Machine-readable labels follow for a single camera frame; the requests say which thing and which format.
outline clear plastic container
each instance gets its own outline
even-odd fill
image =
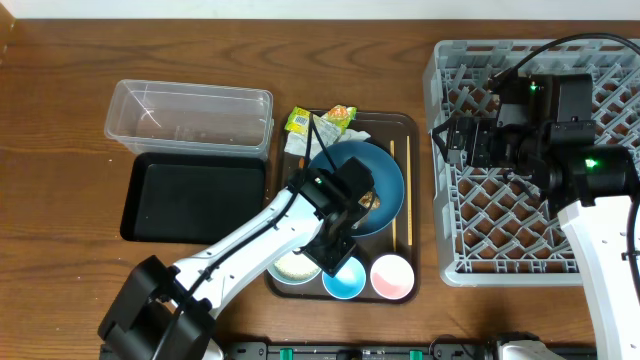
[[[266,90],[122,80],[105,135],[133,153],[255,157],[266,160],[273,129]]]

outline dish rack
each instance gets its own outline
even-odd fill
[[[489,77],[549,41],[439,42],[422,77],[427,128],[456,115],[496,117],[498,105],[487,90]],[[596,144],[628,147],[636,169],[640,167],[640,56],[612,41],[579,40],[536,56],[520,72],[591,74]],[[445,140],[446,132],[440,136]],[[452,166],[433,144],[432,150],[438,262],[447,284],[582,284],[571,247],[546,201],[538,205],[513,183],[505,183],[504,169]],[[540,194],[526,179],[518,179]]]

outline black tray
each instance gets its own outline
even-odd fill
[[[133,163],[120,235],[214,244],[260,212],[264,180],[259,159],[143,153]]]
[[[317,115],[322,115],[325,111],[316,111]],[[386,303],[386,304],[403,304],[415,297],[420,287],[420,171],[419,171],[419,151],[418,144],[418,128],[413,120],[404,114],[385,114],[385,113],[368,113],[358,111],[356,119],[354,119],[349,128],[357,131],[366,131],[371,135],[367,141],[375,144],[387,153],[390,153],[390,141],[395,142],[395,160],[402,171],[402,175],[407,181],[407,136],[410,138],[411,146],[411,190],[412,190],[412,239],[413,244],[408,244],[408,201],[402,204],[400,213],[396,217],[396,254],[404,257],[411,263],[415,273],[415,284],[411,292],[404,298],[399,300],[389,300],[379,296],[371,286],[369,281],[369,269],[373,262],[384,254],[393,252],[393,230],[391,224],[381,231],[356,239],[358,244],[357,253],[354,255],[364,265],[367,271],[367,283],[364,290],[355,298],[348,300],[351,302],[364,303]],[[286,144],[287,132],[282,132],[280,139],[281,147],[279,149],[278,160],[282,164],[280,178],[278,183],[284,187],[287,178],[293,170],[298,168],[300,156],[291,155],[284,152]],[[278,280],[273,279],[268,272],[265,272],[265,280],[267,287],[280,297],[296,298],[296,299],[312,299],[312,300],[338,300],[324,288],[322,284],[322,274],[316,276],[313,280],[302,285],[286,285]]]

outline bowl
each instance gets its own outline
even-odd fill
[[[287,285],[302,285],[313,280],[322,272],[304,254],[290,252],[267,267],[271,276]]]
[[[331,277],[323,272],[322,283],[327,292],[334,298],[349,300],[362,292],[367,283],[367,273],[362,263],[352,257],[347,260],[336,276]]]
[[[402,172],[391,155],[376,145],[362,141],[335,143],[329,146],[327,151],[338,167],[352,156],[366,165],[371,170],[374,188],[380,198],[380,207],[370,211],[367,221],[353,230],[351,235],[353,237],[371,235],[389,225],[402,208],[405,191]],[[309,166],[332,171],[323,152],[316,155]]]
[[[398,300],[407,296],[415,283],[411,264],[395,255],[383,255],[371,266],[373,290],[385,299]]]

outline blue plate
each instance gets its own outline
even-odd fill
[[[367,283],[367,273],[362,263],[355,258],[350,258],[338,271],[335,277],[322,273],[324,288],[336,299],[352,299],[364,289]]]
[[[361,141],[345,141],[327,148],[331,159],[340,167],[352,156],[365,164],[373,175],[374,188],[380,198],[380,207],[369,214],[369,219],[353,231],[353,237],[367,236],[385,228],[398,215],[404,201],[404,178],[398,164],[381,148]],[[311,160],[310,167],[331,171],[324,153]]]

